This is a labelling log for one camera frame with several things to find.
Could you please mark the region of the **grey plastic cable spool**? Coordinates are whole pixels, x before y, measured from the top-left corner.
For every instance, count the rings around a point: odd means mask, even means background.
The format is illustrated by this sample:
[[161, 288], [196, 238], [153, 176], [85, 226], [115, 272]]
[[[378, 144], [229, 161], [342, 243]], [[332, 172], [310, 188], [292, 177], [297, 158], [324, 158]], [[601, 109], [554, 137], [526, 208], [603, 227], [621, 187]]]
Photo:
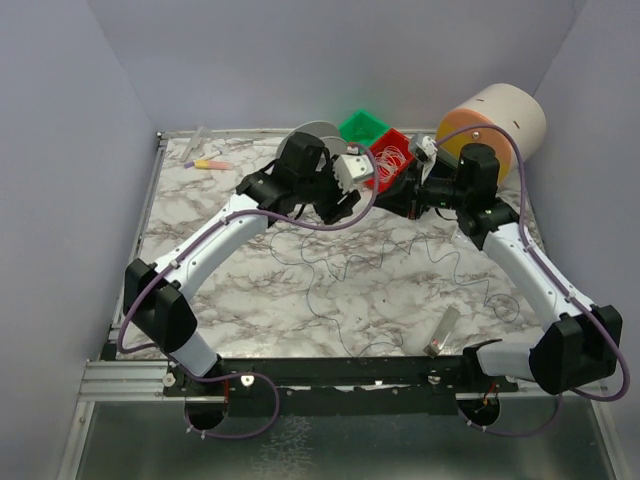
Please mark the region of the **grey plastic cable spool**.
[[339, 128], [331, 122], [315, 120], [304, 123], [293, 129], [278, 145], [275, 155], [276, 158], [281, 156], [286, 142], [299, 132], [321, 140], [332, 156], [342, 155], [347, 152], [348, 144], [341, 136]]

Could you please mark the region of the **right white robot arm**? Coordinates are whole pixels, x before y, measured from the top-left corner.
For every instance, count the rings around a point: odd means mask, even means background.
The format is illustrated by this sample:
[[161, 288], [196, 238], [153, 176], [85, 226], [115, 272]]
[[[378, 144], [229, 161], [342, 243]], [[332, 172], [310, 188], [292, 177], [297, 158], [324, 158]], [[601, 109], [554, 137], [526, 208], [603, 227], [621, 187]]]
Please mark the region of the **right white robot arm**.
[[376, 199], [376, 206], [416, 220], [430, 208], [455, 212], [462, 233], [493, 260], [535, 312], [543, 336], [533, 346], [493, 340], [465, 349], [481, 374], [537, 383], [557, 395], [614, 374], [622, 318], [598, 306], [560, 274], [532, 240], [513, 207], [497, 194], [499, 162], [484, 144], [463, 147], [448, 175], [429, 144]]

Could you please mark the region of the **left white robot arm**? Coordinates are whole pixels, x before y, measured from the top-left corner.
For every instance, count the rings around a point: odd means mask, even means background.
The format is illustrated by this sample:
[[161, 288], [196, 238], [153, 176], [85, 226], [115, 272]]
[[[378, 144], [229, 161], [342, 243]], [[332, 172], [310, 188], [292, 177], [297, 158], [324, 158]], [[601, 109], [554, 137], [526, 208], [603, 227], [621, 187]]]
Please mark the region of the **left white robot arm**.
[[219, 356], [197, 330], [190, 300], [240, 246], [297, 206], [312, 206], [319, 228], [337, 230], [360, 199], [357, 186], [372, 177], [362, 148], [333, 154], [325, 142], [297, 132], [265, 167], [245, 176], [221, 210], [181, 245], [151, 263], [125, 271], [124, 322], [134, 324], [163, 353], [196, 377], [209, 375]]

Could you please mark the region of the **red plastic bin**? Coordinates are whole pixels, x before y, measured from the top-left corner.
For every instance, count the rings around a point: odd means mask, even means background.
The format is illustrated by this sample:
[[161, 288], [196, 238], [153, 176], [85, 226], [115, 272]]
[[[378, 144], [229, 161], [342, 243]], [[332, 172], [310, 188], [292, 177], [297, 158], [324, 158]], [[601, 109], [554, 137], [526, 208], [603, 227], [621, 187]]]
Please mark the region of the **red plastic bin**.
[[379, 174], [378, 192], [384, 192], [414, 159], [408, 150], [409, 139], [391, 128], [371, 147]]

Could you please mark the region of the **clear protractor packet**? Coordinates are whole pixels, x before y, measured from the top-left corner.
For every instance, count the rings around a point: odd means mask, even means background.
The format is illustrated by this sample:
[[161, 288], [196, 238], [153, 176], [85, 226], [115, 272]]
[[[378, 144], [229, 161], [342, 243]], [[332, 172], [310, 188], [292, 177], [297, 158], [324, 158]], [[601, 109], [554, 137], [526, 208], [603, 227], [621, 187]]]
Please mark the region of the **clear protractor packet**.
[[477, 246], [475, 245], [474, 241], [472, 238], [468, 237], [459, 226], [456, 226], [452, 235], [451, 235], [451, 241], [454, 245], [461, 247], [461, 248], [467, 248], [467, 249], [471, 249], [471, 250], [476, 250]]

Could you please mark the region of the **green plastic bin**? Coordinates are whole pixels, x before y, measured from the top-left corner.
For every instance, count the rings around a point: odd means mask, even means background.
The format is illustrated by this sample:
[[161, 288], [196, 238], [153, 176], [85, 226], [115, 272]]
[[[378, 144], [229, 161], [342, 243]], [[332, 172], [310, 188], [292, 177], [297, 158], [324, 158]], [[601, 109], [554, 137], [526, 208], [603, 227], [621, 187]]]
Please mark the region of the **green plastic bin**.
[[367, 110], [359, 109], [339, 125], [341, 137], [347, 142], [355, 142], [371, 147], [390, 126]]

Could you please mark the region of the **large beige cylinder drum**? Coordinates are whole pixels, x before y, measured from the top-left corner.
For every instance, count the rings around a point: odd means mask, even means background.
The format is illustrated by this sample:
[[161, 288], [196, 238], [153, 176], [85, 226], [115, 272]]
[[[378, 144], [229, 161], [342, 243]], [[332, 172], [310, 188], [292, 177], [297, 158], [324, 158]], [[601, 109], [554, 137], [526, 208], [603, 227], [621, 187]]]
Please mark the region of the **large beige cylinder drum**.
[[541, 146], [546, 129], [543, 109], [530, 94], [497, 83], [449, 111], [438, 125], [436, 141], [455, 159], [466, 144], [490, 146], [500, 163], [498, 181], [503, 182], [518, 166], [511, 144], [526, 160]]

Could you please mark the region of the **pink yellow marker pen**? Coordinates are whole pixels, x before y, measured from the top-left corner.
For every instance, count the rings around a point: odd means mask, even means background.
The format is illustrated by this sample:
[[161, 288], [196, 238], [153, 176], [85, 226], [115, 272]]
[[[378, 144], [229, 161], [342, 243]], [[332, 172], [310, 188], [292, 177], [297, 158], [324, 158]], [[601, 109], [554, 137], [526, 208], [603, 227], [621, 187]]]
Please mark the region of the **pink yellow marker pen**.
[[216, 161], [211, 159], [200, 159], [190, 161], [184, 164], [185, 169], [199, 169], [199, 170], [217, 170], [226, 171], [232, 170], [233, 165], [229, 162]]

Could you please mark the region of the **clear plastic tube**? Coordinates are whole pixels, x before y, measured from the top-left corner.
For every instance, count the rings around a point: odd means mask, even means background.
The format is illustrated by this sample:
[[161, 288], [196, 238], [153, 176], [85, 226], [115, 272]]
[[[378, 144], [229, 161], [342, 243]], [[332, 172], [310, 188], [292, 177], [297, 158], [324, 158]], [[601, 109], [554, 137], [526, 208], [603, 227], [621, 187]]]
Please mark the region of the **clear plastic tube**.
[[191, 155], [191, 152], [196, 149], [201, 141], [201, 135], [203, 133], [203, 131], [205, 130], [204, 126], [199, 126], [193, 133], [193, 135], [191, 136], [191, 138], [189, 139], [188, 143], [186, 144], [182, 157], [181, 157], [181, 162], [182, 163], [187, 163], [189, 161], [189, 157]]

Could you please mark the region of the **small grey staples box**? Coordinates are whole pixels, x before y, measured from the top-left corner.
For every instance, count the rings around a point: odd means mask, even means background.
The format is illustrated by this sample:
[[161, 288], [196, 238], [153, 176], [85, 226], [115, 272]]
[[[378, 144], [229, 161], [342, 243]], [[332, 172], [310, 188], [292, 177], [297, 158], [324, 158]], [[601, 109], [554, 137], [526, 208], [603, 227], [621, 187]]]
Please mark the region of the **small grey staples box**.
[[423, 352], [433, 358], [438, 356], [444, 350], [446, 342], [451, 335], [451, 332], [454, 330], [455, 325], [460, 318], [460, 311], [453, 307], [449, 306], [438, 324], [433, 329], [431, 333], [427, 345], [423, 348]]

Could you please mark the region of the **black mounting base bar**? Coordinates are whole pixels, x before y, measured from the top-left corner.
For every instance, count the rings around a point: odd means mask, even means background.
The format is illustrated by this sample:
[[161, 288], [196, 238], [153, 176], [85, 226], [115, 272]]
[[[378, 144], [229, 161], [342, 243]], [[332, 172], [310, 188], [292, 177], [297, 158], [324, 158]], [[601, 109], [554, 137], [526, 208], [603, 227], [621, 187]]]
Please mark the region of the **black mounting base bar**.
[[516, 383], [490, 377], [464, 355], [359, 358], [227, 358], [196, 380], [169, 371], [169, 398], [232, 416], [356, 416], [425, 413], [454, 415], [459, 399], [517, 391]]

